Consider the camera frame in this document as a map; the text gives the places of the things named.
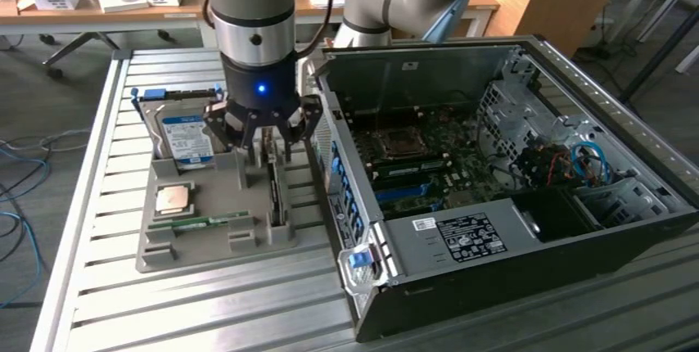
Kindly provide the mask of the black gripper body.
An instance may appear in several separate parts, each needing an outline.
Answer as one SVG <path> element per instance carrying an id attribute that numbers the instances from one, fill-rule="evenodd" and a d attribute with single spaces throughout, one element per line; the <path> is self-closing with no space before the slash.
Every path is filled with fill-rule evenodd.
<path id="1" fill-rule="evenodd" d="M 287 56 L 271 65 L 243 65 L 223 56 L 229 91 L 229 113 L 243 123 L 270 123 L 275 117 L 289 120 L 301 107 L 297 92 L 297 57 Z"/>

